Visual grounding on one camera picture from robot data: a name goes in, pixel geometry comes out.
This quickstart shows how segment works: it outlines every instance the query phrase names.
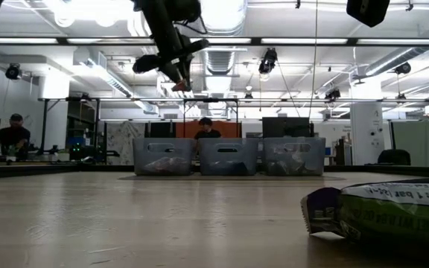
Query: ceiling duct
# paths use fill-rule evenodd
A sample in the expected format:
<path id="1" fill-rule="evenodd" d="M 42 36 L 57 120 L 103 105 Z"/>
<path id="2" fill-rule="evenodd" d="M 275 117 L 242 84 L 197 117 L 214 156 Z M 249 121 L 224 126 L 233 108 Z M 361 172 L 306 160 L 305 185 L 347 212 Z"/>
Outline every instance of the ceiling duct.
<path id="1" fill-rule="evenodd" d="M 429 31 L 422 34 L 422 37 L 429 37 Z M 395 67 L 424 54 L 429 51 L 429 47 L 418 47 L 418 48 L 399 48 L 394 52 L 386 55 L 379 61 L 370 64 L 365 69 L 365 75 L 372 77 L 394 69 Z"/>
<path id="2" fill-rule="evenodd" d="M 107 58 L 101 53 L 93 53 L 88 48 L 80 47 L 74 52 L 74 65 L 84 65 L 93 70 L 93 74 L 104 80 L 110 87 L 118 90 L 127 98 L 143 98 L 137 95 L 117 74 L 107 68 Z M 159 108 L 155 105 L 143 101 L 136 101 L 135 104 L 143 109 L 145 114 L 157 115 Z"/>
<path id="3" fill-rule="evenodd" d="M 240 36 L 243 32 L 246 18 L 247 0 L 201 0 L 202 17 L 210 36 Z M 228 92 L 231 88 L 231 77 L 223 77 L 233 71 L 235 52 L 205 51 L 206 90 L 211 92 Z M 223 103 L 210 103 L 213 115 L 222 113 Z"/>

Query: desk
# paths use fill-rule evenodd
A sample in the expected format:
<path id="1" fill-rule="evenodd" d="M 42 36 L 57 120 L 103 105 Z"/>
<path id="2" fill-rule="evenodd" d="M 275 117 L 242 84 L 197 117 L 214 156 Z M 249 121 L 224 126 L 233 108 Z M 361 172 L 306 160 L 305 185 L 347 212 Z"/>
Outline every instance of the desk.
<path id="1" fill-rule="evenodd" d="M 0 179 L 0 267 L 407 267 L 334 234 L 309 236 L 301 198 L 412 179 L 326 173 L 299 181 L 151 181 L 133 173 Z"/>

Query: orange panel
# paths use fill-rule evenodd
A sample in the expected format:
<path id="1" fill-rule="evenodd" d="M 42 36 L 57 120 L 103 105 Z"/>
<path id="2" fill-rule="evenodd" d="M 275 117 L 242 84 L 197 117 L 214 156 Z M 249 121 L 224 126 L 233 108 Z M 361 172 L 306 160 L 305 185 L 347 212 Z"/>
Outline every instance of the orange panel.
<path id="1" fill-rule="evenodd" d="M 185 123 L 186 138 L 194 138 L 194 136 L 201 130 L 198 121 L 191 121 Z M 237 138 L 238 133 L 241 132 L 241 124 L 238 124 L 239 132 L 236 132 L 236 123 L 213 121 L 213 129 L 221 133 L 223 138 Z M 183 138 L 183 123 L 177 123 L 177 138 Z"/>

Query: black chair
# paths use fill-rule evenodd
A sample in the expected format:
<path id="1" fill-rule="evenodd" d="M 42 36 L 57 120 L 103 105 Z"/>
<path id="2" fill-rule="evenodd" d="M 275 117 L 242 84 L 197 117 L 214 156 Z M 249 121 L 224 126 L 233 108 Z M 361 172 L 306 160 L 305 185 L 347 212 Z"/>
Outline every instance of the black chair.
<path id="1" fill-rule="evenodd" d="M 410 154 L 406 150 L 384 150 L 378 157 L 380 165 L 411 165 Z"/>

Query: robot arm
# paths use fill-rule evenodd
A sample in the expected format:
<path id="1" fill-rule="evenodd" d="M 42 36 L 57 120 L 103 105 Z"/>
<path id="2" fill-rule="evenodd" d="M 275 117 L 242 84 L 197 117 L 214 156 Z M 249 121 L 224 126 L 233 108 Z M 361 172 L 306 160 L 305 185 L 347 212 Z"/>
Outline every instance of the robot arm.
<path id="1" fill-rule="evenodd" d="M 190 65 L 193 53 L 208 47 L 202 39 L 191 43 L 173 26 L 173 22 L 195 22 L 201 16 L 198 0 L 131 0 L 134 11 L 143 12 L 153 39 L 159 49 L 157 55 L 144 55 L 135 62 L 133 71 L 144 73 L 158 68 L 167 75 L 175 87 L 173 91 L 191 91 Z"/>

